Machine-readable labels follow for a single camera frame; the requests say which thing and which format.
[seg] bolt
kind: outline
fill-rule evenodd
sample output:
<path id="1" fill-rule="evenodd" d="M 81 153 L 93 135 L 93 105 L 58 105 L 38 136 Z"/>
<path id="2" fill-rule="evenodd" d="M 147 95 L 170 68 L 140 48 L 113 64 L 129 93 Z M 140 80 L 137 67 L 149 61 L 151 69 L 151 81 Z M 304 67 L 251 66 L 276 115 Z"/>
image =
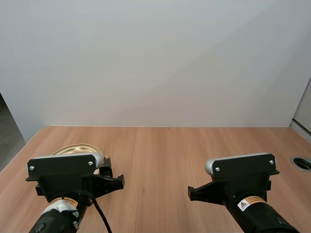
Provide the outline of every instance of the bolt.
<path id="1" fill-rule="evenodd" d="M 281 218 L 277 218 L 276 221 L 277 221 L 279 224 L 281 224 L 281 225 L 285 225 L 285 224 L 286 224 L 286 222 L 285 222 L 283 219 L 281 219 Z"/>
<path id="2" fill-rule="evenodd" d="M 77 222 L 77 221 L 74 221 L 74 222 L 73 222 L 73 226 L 75 227 L 76 230 L 79 229 L 79 225 L 78 225 L 78 222 Z"/>

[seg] screw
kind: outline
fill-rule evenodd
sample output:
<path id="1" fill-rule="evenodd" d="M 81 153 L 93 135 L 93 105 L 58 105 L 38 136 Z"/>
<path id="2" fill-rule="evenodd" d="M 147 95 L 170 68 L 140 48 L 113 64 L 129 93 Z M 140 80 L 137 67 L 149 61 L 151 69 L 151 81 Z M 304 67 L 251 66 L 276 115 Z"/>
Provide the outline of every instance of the screw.
<path id="1" fill-rule="evenodd" d="M 77 222 L 77 221 L 74 221 L 74 222 L 73 222 L 73 226 L 75 227 L 76 230 L 79 229 L 79 225 L 78 225 L 78 222 Z"/>

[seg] silver metal component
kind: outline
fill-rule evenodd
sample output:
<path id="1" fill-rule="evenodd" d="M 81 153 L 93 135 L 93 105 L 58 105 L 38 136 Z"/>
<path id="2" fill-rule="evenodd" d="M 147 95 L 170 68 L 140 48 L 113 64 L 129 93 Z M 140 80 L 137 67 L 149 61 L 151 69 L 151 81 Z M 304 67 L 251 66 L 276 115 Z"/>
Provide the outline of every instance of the silver metal component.
<path id="1" fill-rule="evenodd" d="M 257 153 L 257 154 L 248 154 L 248 155 L 238 155 L 238 156 L 231 156 L 219 159 L 210 159 L 205 163 L 205 171 L 210 175 L 213 176 L 213 163 L 217 160 L 224 160 L 224 159 L 235 159 L 235 158 L 242 158 L 242 157 L 249 157 L 249 156 L 256 156 L 256 155 L 263 155 L 269 153 Z"/>
<path id="2" fill-rule="evenodd" d="M 50 211 L 50 210 L 57 210 L 58 212 L 63 212 L 65 210 L 70 210 L 72 211 L 72 214 L 78 218 L 79 217 L 79 212 L 78 210 L 71 204 L 69 204 L 68 202 L 66 202 L 65 200 L 61 199 L 58 200 L 56 202 L 54 202 L 53 204 L 49 205 L 43 212 L 42 214 Z"/>
<path id="3" fill-rule="evenodd" d="M 76 230 L 79 229 L 79 223 L 77 221 L 73 222 L 73 226 L 75 227 Z"/>
<path id="4" fill-rule="evenodd" d="M 301 171 L 311 172 L 311 159 L 307 157 L 291 157 L 292 164 Z"/>
<path id="5" fill-rule="evenodd" d="M 34 159 L 47 159 L 47 158 L 57 158 L 57 157 L 73 157 L 73 156 L 83 156 L 83 155 L 93 155 L 96 161 L 96 168 L 100 168 L 104 163 L 104 157 L 99 152 L 92 152 L 92 153 L 77 153 L 77 154 L 64 154 L 64 155 L 49 155 L 49 156 L 40 156 Z"/>

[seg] warning label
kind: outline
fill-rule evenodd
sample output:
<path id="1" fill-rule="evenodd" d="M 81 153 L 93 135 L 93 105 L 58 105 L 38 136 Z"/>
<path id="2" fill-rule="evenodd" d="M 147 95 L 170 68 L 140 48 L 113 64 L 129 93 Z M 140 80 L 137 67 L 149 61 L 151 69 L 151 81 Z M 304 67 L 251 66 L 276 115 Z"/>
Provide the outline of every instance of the warning label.
<path id="1" fill-rule="evenodd" d="M 265 202 L 264 199 L 257 197 L 257 196 L 250 196 L 247 198 L 244 198 L 243 200 L 241 200 L 238 204 L 238 207 L 244 211 L 247 209 L 248 206 L 258 203 L 258 202 Z"/>
<path id="2" fill-rule="evenodd" d="M 61 200 L 61 198 L 55 198 L 54 200 L 51 201 L 51 204 L 57 202 L 58 200 Z M 69 204 L 73 205 L 75 208 L 77 208 L 78 202 L 74 199 L 71 198 L 64 198 L 65 202 L 68 202 Z"/>

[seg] gray floor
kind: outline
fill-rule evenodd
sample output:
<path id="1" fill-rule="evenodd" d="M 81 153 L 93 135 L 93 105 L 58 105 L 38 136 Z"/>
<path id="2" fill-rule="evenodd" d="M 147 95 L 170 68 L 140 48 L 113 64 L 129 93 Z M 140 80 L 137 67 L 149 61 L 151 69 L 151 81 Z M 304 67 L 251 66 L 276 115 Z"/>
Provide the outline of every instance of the gray floor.
<path id="1" fill-rule="evenodd" d="M 0 171 L 24 145 L 25 141 L 10 111 L 4 104 L 0 103 Z"/>

